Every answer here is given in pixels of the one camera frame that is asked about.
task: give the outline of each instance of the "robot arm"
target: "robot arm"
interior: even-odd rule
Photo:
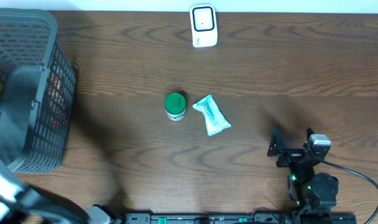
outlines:
[[[0,223],[20,223],[30,214],[49,223],[111,223],[99,207],[84,211],[67,198],[24,184],[0,160]]]

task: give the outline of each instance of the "white device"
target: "white device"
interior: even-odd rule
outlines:
[[[204,4],[190,9],[191,36],[194,47],[211,47],[216,45],[218,30],[215,8]]]

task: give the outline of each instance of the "wrapped packet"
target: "wrapped packet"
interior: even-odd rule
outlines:
[[[201,111],[206,119],[208,136],[212,136],[225,128],[230,128],[231,124],[225,119],[220,112],[218,105],[215,103],[213,96],[208,95],[198,103],[193,105],[195,110]]]

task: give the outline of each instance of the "small jar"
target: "small jar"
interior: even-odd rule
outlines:
[[[180,121],[187,113],[187,101],[179,93],[171,93],[165,99],[165,112],[173,121]]]

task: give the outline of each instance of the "black plastic part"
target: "black plastic part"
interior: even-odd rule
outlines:
[[[305,149],[286,148],[281,133],[274,127],[267,155],[268,157],[278,156],[277,167],[290,167],[291,163],[297,162],[305,155]]]
[[[313,164],[310,161],[293,163],[290,166],[291,173],[297,178],[294,182],[294,189],[297,195],[297,200],[300,205],[304,205],[309,201],[307,195],[303,193],[303,186],[315,176]]]
[[[307,129],[307,139],[309,139],[311,137],[312,134],[314,134],[315,132],[311,129],[311,128],[308,128]]]
[[[159,224],[160,218],[167,219],[167,224],[295,224],[292,215],[286,213],[257,213],[254,220],[249,214],[202,214],[202,215],[151,215],[148,213],[127,213],[124,215],[124,224]],[[246,218],[247,222],[239,222],[240,218]],[[353,214],[316,213],[300,216],[301,224],[356,224]]]
[[[1,221],[0,224],[21,224],[25,220],[27,214],[19,211],[10,212]]]
[[[295,200],[293,190],[291,188],[291,175],[287,177],[287,188],[288,188],[288,196],[291,200]]]
[[[337,205],[338,181],[329,174],[319,173],[303,186],[302,192],[312,210],[331,210]]]

